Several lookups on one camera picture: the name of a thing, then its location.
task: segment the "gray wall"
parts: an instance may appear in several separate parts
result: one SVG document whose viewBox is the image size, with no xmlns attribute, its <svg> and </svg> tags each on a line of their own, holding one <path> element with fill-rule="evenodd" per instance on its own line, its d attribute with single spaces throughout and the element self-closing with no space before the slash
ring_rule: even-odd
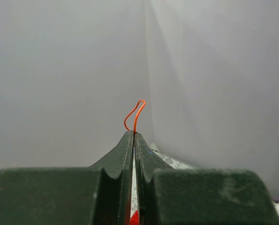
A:
<svg viewBox="0 0 279 225">
<path fill-rule="evenodd" d="M 0 0 L 0 168 L 91 165 L 141 98 L 151 143 L 142 0 Z"/>
<path fill-rule="evenodd" d="M 279 195 L 279 0 L 146 0 L 154 141 Z"/>
</svg>

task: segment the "orange cable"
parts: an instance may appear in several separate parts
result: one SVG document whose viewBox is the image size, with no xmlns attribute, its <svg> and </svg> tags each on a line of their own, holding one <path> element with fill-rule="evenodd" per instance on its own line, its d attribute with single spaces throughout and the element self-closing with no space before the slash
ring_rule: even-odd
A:
<svg viewBox="0 0 279 225">
<path fill-rule="evenodd" d="M 133 124 L 133 133 L 134 133 L 134 134 L 136 133 L 136 123 L 137 123 L 137 121 L 138 121 L 138 117 L 139 117 L 139 115 L 140 115 L 140 112 L 141 112 L 141 111 L 143 110 L 143 108 L 145 107 L 146 101 L 143 100 L 143 99 L 139 100 L 138 103 L 136 104 L 135 108 L 126 116 L 126 118 L 125 118 L 125 120 L 124 120 L 124 125 L 125 125 L 126 129 L 127 129 L 127 130 L 130 130 L 130 129 L 128 128 L 128 126 L 126 125 L 126 121 L 127 121 L 128 117 L 137 109 L 137 107 L 139 106 L 140 102 L 142 102 L 143 105 L 139 108 L 139 111 L 136 113 L 136 116 L 135 116 L 135 119 L 134 119 L 134 124 Z"/>
</svg>

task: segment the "orange rubber band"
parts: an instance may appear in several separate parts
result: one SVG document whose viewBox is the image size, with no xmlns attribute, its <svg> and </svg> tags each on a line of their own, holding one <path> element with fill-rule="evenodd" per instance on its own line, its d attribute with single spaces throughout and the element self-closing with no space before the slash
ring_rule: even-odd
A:
<svg viewBox="0 0 279 225">
<path fill-rule="evenodd" d="M 136 133 L 136 123 L 137 123 L 137 121 L 138 121 L 138 117 L 139 117 L 139 115 L 140 115 L 140 112 L 141 112 L 141 111 L 143 110 L 143 108 L 145 107 L 146 101 L 143 100 L 143 99 L 139 100 L 138 103 L 136 104 L 135 108 L 126 116 L 126 118 L 125 118 L 125 120 L 124 120 L 124 125 L 125 125 L 126 129 L 127 129 L 127 130 L 130 130 L 130 129 L 128 128 L 128 126 L 126 125 L 126 121 L 127 121 L 128 117 L 137 109 L 137 107 L 139 106 L 140 102 L 142 102 L 143 105 L 139 108 L 139 111 L 136 113 L 136 116 L 135 116 L 135 119 L 134 119 L 134 124 L 133 124 L 133 133 L 134 133 L 134 134 Z"/>
</svg>

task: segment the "patterned tablecloth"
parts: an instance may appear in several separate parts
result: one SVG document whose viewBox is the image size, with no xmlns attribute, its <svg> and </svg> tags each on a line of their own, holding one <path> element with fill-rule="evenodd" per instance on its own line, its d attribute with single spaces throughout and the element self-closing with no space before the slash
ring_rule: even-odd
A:
<svg viewBox="0 0 279 225">
<path fill-rule="evenodd" d="M 158 151 L 154 151 L 163 161 L 165 161 L 167 164 L 172 166 L 175 169 L 195 169 L 195 167 L 187 165 L 185 163 L 182 163 L 180 161 L 177 161 L 175 159 L 172 159 Z M 135 213 L 135 211 L 138 209 L 138 197 L 137 197 L 137 191 L 136 191 L 136 176 L 135 176 L 135 162 L 133 161 L 133 172 L 132 172 L 132 193 L 131 193 L 131 211 L 130 211 L 130 217 Z"/>
</svg>

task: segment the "orange wire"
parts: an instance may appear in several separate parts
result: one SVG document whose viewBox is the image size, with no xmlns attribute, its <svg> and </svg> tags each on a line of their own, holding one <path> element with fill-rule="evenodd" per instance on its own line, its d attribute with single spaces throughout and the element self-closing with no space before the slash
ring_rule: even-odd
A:
<svg viewBox="0 0 279 225">
<path fill-rule="evenodd" d="M 126 121 L 127 121 L 128 117 L 137 109 L 137 107 L 139 106 L 140 102 L 142 102 L 143 105 L 139 108 L 139 111 L 136 113 L 136 116 L 135 116 L 135 119 L 134 119 L 134 124 L 133 124 L 133 133 L 134 133 L 134 134 L 136 133 L 136 123 L 137 123 L 137 121 L 138 121 L 138 117 L 139 117 L 139 115 L 140 115 L 140 112 L 141 112 L 141 111 L 143 110 L 143 108 L 145 107 L 146 101 L 143 100 L 143 99 L 139 100 L 138 103 L 136 104 L 135 108 L 126 116 L 126 118 L 125 118 L 125 120 L 124 120 L 124 125 L 125 125 L 126 129 L 127 129 L 127 130 L 130 130 L 130 129 L 128 128 L 128 126 L 126 125 Z"/>
</svg>

